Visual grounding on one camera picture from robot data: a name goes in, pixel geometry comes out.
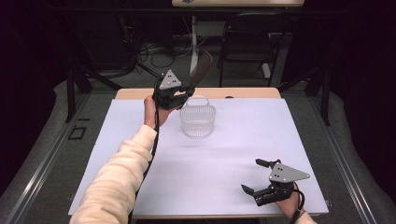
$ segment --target human hand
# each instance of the human hand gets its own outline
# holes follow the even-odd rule
[[[155,102],[152,99],[151,95],[146,97],[144,104],[145,104],[144,124],[148,125],[152,129],[155,129],[155,119],[156,119],[155,118]],[[159,120],[160,126],[162,126],[166,122],[169,114],[174,110],[175,110],[175,108],[167,109],[167,110],[163,109],[163,108],[158,109],[158,113],[159,113],[159,117],[160,117],[160,120]]]
[[[286,217],[288,217],[289,219],[292,219],[294,213],[296,212],[296,210],[299,206],[299,204],[298,204],[299,197],[300,197],[300,195],[297,192],[293,192],[288,199],[285,199],[280,202],[276,202],[276,205],[283,212],[283,214],[285,214]]]

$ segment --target white tabletop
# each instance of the white tabletop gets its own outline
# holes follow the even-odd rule
[[[255,163],[282,163],[310,174],[298,181],[310,214],[328,213],[314,171],[306,157],[283,99],[210,99],[216,108],[215,129],[193,139],[181,130],[178,111],[161,127],[154,162],[139,190],[134,218],[282,216],[275,204],[258,207],[241,184],[255,190],[270,184],[270,168]],[[69,214],[100,167],[143,122],[143,100],[113,100],[92,151]]]

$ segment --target black curtain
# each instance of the black curtain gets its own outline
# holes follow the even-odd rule
[[[134,7],[143,8],[171,8],[171,0],[134,0]],[[139,16],[139,32],[148,40],[162,44],[168,49],[172,49],[173,23],[172,16],[169,15],[147,15]]]
[[[343,10],[351,2],[305,0],[304,8]],[[368,4],[369,10],[347,31],[342,54],[334,60],[331,91],[344,101],[358,154],[376,183],[396,202],[396,4],[390,0],[360,2]],[[282,81],[293,81],[320,64],[345,22],[341,18],[300,20]]]
[[[32,149],[65,80],[47,27],[30,5],[6,1],[0,9],[0,194]]]
[[[376,183],[396,203],[396,5],[372,4],[332,78],[352,142]]]

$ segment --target dark background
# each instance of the dark background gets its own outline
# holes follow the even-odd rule
[[[70,1],[62,4],[88,4]],[[107,4],[107,1],[94,1]],[[137,7],[171,7],[171,1],[135,1]],[[305,9],[340,9],[349,2],[306,0]],[[354,146],[373,174],[377,184],[396,202],[393,164],[396,147],[396,18],[395,4],[381,0],[370,2],[370,11],[348,34],[349,42],[332,69],[332,91],[345,103]],[[45,125],[56,96],[53,88],[65,80],[68,59],[56,48],[50,27],[35,14],[33,2],[6,1],[0,20],[1,116],[0,116],[0,193],[18,172]],[[83,34],[67,46],[91,67],[119,66],[131,59],[128,46],[122,44],[117,19],[87,21],[74,18]],[[344,21],[305,21],[297,24],[285,65],[283,81],[291,81],[316,66]],[[111,32],[95,33],[101,26]],[[172,46],[172,33],[180,28],[172,17],[149,16],[142,21],[142,34]]]

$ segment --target clear plastic container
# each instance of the clear plastic container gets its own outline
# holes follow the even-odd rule
[[[180,110],[181,128],[190,137],[204,137],[213,132],[216,108],[201,95],[192,96]]]

